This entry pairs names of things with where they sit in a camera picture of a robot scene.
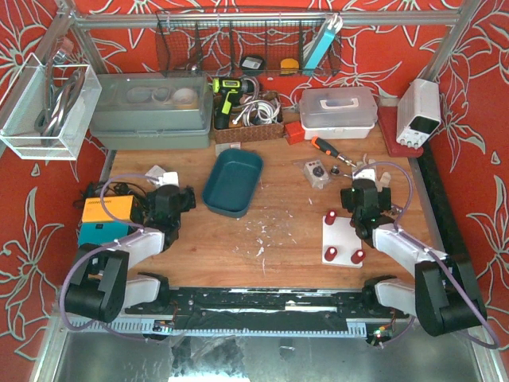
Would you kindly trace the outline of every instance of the orange screwdriver handle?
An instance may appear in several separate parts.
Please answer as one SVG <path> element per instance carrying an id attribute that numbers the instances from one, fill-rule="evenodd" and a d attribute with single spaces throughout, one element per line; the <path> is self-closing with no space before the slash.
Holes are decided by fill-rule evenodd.
<path id="1" fill-rule="evenodd" d="M 313 137 L 311 139 L 311 144 L 318 150 L 321 150 L 334 158 L 337 158 L 337 156 L 340 154 L 340 152 L 333 145 L 322 138 Z"/>

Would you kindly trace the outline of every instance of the red peg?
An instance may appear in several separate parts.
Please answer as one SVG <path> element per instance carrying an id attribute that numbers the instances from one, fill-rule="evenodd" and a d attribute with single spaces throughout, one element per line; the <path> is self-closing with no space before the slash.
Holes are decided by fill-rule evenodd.
<path id="1" fill-rule="evenodd" d="M 358 249 L 357 251 L 354 252 L 350 260 L 352 261 L 352 263 L 358 264 L 361 261 L 363 261 L 365 257 L 366 252 L 364 252 L 362 249 Z"/>
<path id="2" fill-rule="evenodd" d="M 327 251 L 325 252 L 325 259 L 327 261 L 333 261 L 336 258 L 337 255 L 337 249 L 334 247 L 327 248 Z"/>
<path id="3" fill-rule="evenodd" d="M 325 217 L 325 223 L 327 225 L 333 225 L 334 220 L 336 220 L 337 212 L 331 209 L 329 212 L 327 212 L 327 216 Z"/>

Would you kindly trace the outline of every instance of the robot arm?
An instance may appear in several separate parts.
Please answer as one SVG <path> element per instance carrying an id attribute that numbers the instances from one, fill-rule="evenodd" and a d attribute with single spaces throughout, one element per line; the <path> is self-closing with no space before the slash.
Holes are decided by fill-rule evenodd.
<path id="1" fill-rule="evenodd" d="M 122 309 L 157 298 L 161 280 L 156 275 L 128 279 L 127 272 L 144 259 L 158 255 L 178 238 L 181 213 L 194 209 L 196 200 L 192 188 L 180 190 L 175 185 L 163 185 L 149 193 L 148 199 L 148 227 L 107 245 L 77 267 L 65 292 L 66 312 L 109 323 Z M 82 245 L 75 263 L 100 247 Z"/>
<path id="2" fill-rule="evenodd" d="M 378 192 L 372 178 L 364 174 L 353 180 L 350 189 L 341 190 L 341 203 L 352 213 L 357 236 L 371 247 L 387 253 L 415 278 L 414 285 L 394 277 L 376 280 L 373 287 L 378 304 L 416 316 L 423 329 L 432 336 L 480 325 L 430 255 L 432 252 L 448 266 L 454 279 L 486 318 L 470 258 L 437 251 L 395 227 L 394 220 L 383 215 L 390 210 L 390 189 Z"/>

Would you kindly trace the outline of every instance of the floral pattern wall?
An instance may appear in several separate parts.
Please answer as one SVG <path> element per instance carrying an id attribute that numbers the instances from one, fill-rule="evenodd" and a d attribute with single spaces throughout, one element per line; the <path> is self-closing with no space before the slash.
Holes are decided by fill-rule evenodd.
<path id="1" fill-rule="evenodd" d="M 55 14 L 53 0 L 0 2 L 0 96 Z M 56 289 L 77 249 L 81 213 L 72 202 L 99 180 L 106 153 L 88 134 L 76 162 L 22 161 L 9 149 L 0 157 L 2 380 L 29 379 Z"/>
<path id="2" fill-rule="evenodd" d="M 217 12 L 252 0 L 75 0 L 85 14 L 146 14 L 161 8 L 211 6 Z M 261 0 L 259 6 L 274 2 Z M 294 0 L 280 6 L 334 10 L 454 10 L 461 0 Z M 432 141 L 456 219 L 488 301 L 490 320 L 509 342 L 507 300 L 507 150 L 500 137 L 509 84 L 507 4 L 488 0 L 439 75 L 443 123 Z M 0 94 L 56 13 L 53 0 L 0 2 Z M 311 87 L 368 86 L 378 96 L 401 96 L 431 59 L 444 26 L 362 26 L 342 32 L 341 73 L 265 82 L 287 104 Z M 109 72 L 157 71 L 152 29 L 92 30 Z M 56 287 L 76 248 L 79 189 L 98 180 L 106 150 L 87 136 L 77 162 L 21 161 L 0 157 L 0 354 L 12 367 L 6 380 L 27 380 L 44 334 Z"/>
<path id="3" fill-rule="evenodd" d="M 424 49 L 434 49 L 431 41 Z M 509 365 L 509 2 L 482 2 L 438 76 L 431 141 L 445 191 Z"/>

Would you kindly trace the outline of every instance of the white box lid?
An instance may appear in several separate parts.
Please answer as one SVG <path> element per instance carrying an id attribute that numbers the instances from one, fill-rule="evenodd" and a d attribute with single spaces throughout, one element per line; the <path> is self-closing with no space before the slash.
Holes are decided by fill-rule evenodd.
<path id="1" fill-rule="evenodd" d="M 323 88 L 302 92 L 301 122 L 308 129 L 370 127 L 378 116 L 370 88 Z"/>

